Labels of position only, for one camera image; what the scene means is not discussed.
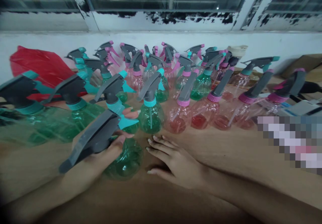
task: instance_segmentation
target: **person's right hand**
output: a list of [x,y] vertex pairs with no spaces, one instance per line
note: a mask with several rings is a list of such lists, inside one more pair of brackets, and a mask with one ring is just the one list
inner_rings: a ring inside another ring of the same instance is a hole
[[171,172],[153,168],[148,171],[148,174],[155,174],[188,189],[202,186],[203,174],[207,170],[206,166],[200,164],[186,150],[165,136],[162,136],[162,139],[153,136],[153,140],[148,139],[152,148],[147,147],[147,151],[162,160]]

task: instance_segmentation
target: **finger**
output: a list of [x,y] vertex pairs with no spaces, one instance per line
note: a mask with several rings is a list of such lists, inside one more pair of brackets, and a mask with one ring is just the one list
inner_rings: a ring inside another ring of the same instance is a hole
[[172,153],[173,153],[173,149],[167,147],[166,145],[153,142],[151,139],[148,139],[148,143],[149,143],[149,145],[151,145],[152,148],[160,150],[168,155],[172,155]]
[[162,135],[162,138],[166,141],[168,141],[169,143],[171,143],[172,145],[176,146],[176,147],[179,147],[179,145],[177,145],[175,142],[171,141],[168,137]]
[[167,181],[174,183],[174,184],[176,181],[176,178],[172,173],[169,173],[169,172],[164,171],[162,169],[155,168],[155,169],[149,170],[148,174],[157,175],[157,176],[161,177],[162,179],[167,180]]
[[160,150],[157,150],[157,149],[149,148],[149,147],[146,147],[146,149],[154,157],[157,157],[159,160],[162,160],[165,164],[168,163],[170,157],[166,153],[164,153]]
[[160,144],[163,144],[163,145],[165,145],[165,146],[167,146],[169,148],[172,148],[172,149],[175,148],[175,146],[173,144],[169,143],[166,140],[163,140],[161,138],[158,138],[157,136],[153,136],[153,139],[154,139],[155,142],[160,143]]
[[134,134],[131,134],[131,133],[127,133],[127,132],[124,132],[123,130],[116,130],[114,132],[115,135],[124,135],[126,138],[132,138],[134,137]]
[[134,111],[134,112],[129,112],[127,114],[124,114],[124,116],[127,118],[138,118],[139,113],[138,111]]
[[97,155],[95,165],[101,170],[106,169],[122,153],[125,136],[117,137],[111,145]]
[[126,114],[130,113],[132,109],[133,109],[133,107],[125,108],[122,113],[124,115],[126,115]]

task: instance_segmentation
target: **white wall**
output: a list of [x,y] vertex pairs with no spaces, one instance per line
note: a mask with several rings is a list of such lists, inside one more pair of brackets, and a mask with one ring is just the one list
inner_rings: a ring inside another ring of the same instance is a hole
[[[119,44],[125,42],[140,49],[147,44],[150,49],[158,45],[162,49],[161,42],[165,41],[176,48],[179,52],[197,45],[205,44],[205,48],[217,46],[218,49],[226,49],[228,45],[248,45],[249,48],[242,61],[257,57],[280,56],[280,61],[273,62],[271,68],[275,72],[280,71],[303,54],[322,53],[322,33],[299,33],[299,32],[134,32],[134,33],[0,33],[0,83],[12,77],[9,57],[21,45],[26,48],[52,51],[60,57],[64,57],[69,51],[78,47],[85,47],[88,56],[94,54],[102,43],[114,41],[114,48],[121,53]],[[70,66],[71,60],[63,58]]]

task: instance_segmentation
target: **cardboard box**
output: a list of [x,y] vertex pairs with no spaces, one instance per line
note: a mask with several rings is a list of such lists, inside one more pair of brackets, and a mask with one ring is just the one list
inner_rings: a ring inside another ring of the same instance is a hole
[[282,73],[281,77],[288,78],[296,68],[304,68],[308,73],[318,67],[322,63],[322,54],[303,55],[292,64],[290,64]]

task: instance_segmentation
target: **red plastic bag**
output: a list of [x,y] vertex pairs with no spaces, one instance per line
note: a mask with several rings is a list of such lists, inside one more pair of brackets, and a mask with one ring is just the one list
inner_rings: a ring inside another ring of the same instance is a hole
[[[39,75],[35,80],[43,85],[55,88],[63,80],[75,73],[54,52],[27,49],[18,46],[17,52],[10,56],[10,67],[13,76],[32,70]],[[38,102],[45,100],[49,94],[32,94],[29,99]]]

